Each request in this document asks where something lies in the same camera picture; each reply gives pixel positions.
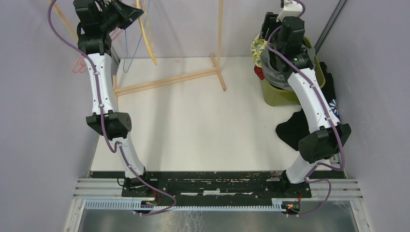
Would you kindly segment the red polka dot skirt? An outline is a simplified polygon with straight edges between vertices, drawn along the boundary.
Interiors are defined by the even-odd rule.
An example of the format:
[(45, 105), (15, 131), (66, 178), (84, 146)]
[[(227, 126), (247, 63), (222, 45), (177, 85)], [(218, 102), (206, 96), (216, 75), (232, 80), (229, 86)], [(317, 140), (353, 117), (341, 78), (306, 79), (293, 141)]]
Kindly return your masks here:
[(258, 66), (255, 65), (254, 66), (254, 72), (260, 80), (265, 79), (265, 75), (264, 75), (263, 69), (261, 67), (258, 67)]

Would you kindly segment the pink wire hanger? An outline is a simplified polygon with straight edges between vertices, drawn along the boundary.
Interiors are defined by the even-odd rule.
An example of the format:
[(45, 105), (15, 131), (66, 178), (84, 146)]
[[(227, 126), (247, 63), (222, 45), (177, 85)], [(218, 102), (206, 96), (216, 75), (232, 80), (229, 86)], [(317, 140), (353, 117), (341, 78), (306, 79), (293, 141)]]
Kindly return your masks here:
[[(123, 33), (123, 31), (124, 31), (123, 29), (115, 29), (113, 32), (110, 33), (112, 45), (114, 41)], [(83, 56), (79, 56), (76, 62), (72, 66), (72, 72), (73, 73), (84, 73), (85, 71), (86, 71), (85, 58)]]

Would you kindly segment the grey pleated skirt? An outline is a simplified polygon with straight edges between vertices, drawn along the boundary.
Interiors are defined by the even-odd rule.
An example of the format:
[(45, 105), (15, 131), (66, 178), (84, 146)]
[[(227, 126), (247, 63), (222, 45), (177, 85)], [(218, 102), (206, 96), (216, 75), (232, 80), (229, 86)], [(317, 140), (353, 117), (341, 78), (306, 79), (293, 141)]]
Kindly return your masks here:
[[(297, 50), (297, 53), (286, 57), (297, 69), (303, 70), (315, 68), (315, 49), (304, 44)], [(260, 55), (261, 68), (268, 82), (280, 89), (293, 92), (288, 83), (292, 73), (297, 71), (274, 52), (266, 48)]]

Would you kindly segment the yellow lemon print garment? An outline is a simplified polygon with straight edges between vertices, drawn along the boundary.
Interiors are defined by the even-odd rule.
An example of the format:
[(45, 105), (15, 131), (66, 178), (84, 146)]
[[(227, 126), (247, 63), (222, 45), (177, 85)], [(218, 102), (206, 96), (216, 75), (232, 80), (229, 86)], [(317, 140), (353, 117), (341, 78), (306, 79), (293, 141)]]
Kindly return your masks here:
[(267, 46), (267, 41), (263, 38), (260, 38), (260, 34), (258, 34), (250, 45), (251, 54), (253, 58), (254, 65), (261, 68), (261, 53), (265, 50)]

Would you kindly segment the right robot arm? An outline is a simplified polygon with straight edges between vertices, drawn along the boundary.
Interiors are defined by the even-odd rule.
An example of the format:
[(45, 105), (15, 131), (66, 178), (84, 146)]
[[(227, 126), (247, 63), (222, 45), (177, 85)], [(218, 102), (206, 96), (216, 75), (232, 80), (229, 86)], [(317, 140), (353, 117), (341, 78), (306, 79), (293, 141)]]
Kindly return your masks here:
[(260, 38), (266, 41), (260, 62), (265, 79), (273, 87), (292, 90), (302, 107), (309, 133), (298, 139), (299, 156), (283, 172), (279, 191), (292, 197), (324, 160), (342, 153), (351, 134), (330, 108), (316, 78), (314, 52), (304, 45), (305, 23), (298, 16), (267, 12)]

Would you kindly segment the yellow hanger with metal hook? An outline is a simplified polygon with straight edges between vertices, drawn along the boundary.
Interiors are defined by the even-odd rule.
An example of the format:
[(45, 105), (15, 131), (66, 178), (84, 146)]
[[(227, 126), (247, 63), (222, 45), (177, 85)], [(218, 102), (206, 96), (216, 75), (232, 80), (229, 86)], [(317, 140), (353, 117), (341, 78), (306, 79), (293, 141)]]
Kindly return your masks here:
[(150, 30), (150, 25), (149, 25), (148, 16), (147, 16), (148, 3), (146, 2), (146, 0), (136, 0), (135, 4), (136, 4), (136, 8), (144, 11), (143, 19), (141, 18), (138, 19), (141, 36), (142, 36), (142, 39), (144, 40), (146, 49), (148, 51), (148, 54), (151, 60), (153, 61), (154, 65), (157, 66), (158, 62), (157, 62), (157, 57), (154, 52), (154, 46), (153, 46), (152, 37), (151, 37), (151, 30)]

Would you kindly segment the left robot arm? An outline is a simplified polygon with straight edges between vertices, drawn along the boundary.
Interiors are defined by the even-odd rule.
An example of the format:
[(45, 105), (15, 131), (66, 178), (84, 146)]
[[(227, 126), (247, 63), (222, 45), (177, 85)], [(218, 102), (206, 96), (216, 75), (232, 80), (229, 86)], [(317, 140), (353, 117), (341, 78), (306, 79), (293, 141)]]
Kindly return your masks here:
[(125, 168), (122, 187), (145, 197), (151, 193), (152, 183), (146, 180), (145, 166), (132, 143), (131, 117), (119, 111), (114, 96), (110, 37), (112, 31), (126, 29), (144, 11), (120, 0), (75, 0), (73, 5), (80, 20), (78, 49), (85, 56), (92, 86), (92, 115), (86, 118), (86, 123), (120, 157)]

